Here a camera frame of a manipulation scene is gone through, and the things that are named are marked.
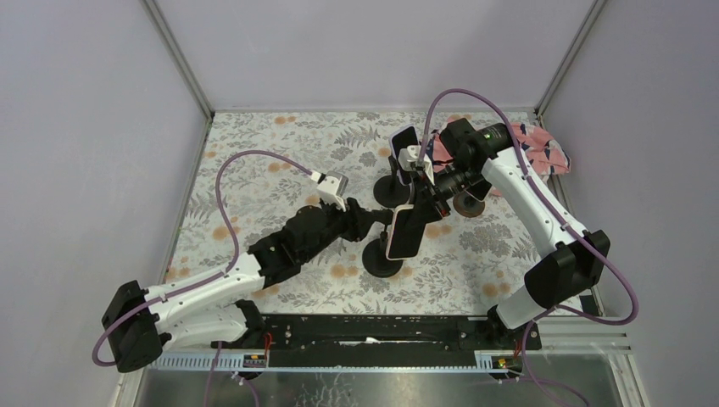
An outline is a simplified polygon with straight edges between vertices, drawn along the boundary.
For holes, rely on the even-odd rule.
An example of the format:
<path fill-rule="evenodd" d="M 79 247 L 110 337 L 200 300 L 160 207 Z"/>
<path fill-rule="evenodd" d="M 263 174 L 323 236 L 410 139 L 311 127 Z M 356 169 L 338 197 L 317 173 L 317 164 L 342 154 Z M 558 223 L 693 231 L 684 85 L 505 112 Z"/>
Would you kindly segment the black phone stand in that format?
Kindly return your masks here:
<path fill-rule="evenodd" d="M 374 184 L 374 199 L 385 208 L 396 208 L 401 204 L 411 204 L 415 197 L 412 178 L 393 157 L 388 158 L 390 174 L 380 177 Z"/>
<path fill-rule="evenodd" d="M 403 259 L 389 259 L 387 247 L 394 232 L 393 226 L 385 226 L 379 237 L 369 242 L 362 252 L 362 264 L 372 276 L 387 279 L 395 276 L 404 266 Z"/>

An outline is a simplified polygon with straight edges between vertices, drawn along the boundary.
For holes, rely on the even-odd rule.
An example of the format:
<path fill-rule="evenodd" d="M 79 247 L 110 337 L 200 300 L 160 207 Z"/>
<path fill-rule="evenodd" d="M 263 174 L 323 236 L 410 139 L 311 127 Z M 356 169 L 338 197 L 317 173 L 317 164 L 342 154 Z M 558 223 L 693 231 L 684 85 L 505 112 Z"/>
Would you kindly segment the phone with beige case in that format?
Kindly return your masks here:
<path fill-rule="evenodd" d="M 399 205 L 393 214 L 385 255 L 389 260 L 414 258 L 420 251 L 426 220 L 413 204 Z"/>

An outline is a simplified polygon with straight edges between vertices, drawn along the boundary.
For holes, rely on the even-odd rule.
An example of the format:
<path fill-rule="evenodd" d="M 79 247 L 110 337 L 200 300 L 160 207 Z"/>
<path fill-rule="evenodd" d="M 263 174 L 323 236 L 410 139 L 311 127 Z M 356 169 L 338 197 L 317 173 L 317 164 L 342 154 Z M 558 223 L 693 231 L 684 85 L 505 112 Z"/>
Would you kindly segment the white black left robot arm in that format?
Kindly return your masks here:
<path fill-rule="evenodd" d="M 137 281 L 120 286 L 101 323 L 104 333 L 92 360 L 132 372 L 163 352 L 211 344 L 253 348 L 265 322 L 249 295 L 296 276 L 303 265 L 337 239 L 360 242 L 374 224 L 390 224 L 390 209 L 363 209 L 351 198 L 345 210 L 305 206 L 279 231 L 212 270 L 178 282 L 147 288 Z"/>

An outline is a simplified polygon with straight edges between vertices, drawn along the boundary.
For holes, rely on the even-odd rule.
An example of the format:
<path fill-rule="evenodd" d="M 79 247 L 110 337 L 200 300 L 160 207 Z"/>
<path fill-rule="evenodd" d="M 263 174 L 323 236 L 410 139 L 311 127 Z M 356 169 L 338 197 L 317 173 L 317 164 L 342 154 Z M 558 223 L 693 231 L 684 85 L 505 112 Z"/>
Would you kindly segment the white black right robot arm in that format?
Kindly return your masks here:
<path fill-rule="evenodd" d="M 498 123 L 476 130 L 462 118 L 448 123 L 438 139 L 452 160 L 435 177 L 434 199 L 465 190 L 479 197 L 498 189 L 542 257 L 524 275 L 523 286 L 488 314 L 489 343 L 507 349 L 519 339 L 519 327 L 599 282 L 610 240 L 603 231 L 587 232 L 551 197 L 512 126 Z"/>

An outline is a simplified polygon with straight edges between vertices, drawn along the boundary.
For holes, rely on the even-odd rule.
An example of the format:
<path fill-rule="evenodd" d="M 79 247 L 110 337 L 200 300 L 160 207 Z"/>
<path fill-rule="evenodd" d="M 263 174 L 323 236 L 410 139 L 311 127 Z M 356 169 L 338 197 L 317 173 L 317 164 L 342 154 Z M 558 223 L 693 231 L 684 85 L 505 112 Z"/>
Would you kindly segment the phone with lavender case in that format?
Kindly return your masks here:
<path fill-rule="evenodd" d="M 395 131 L 389 137 L 389 144 L 392 156 L 396 162 L 397 177 L 402 185 L 408 186 L 411 183 L 411 175 L 404 168 L 408 165 L 408 161 L 401 158 L 401 152 L 409 147 L 419 145 L 415 127 L 413 125 L 406 125 Z"/>

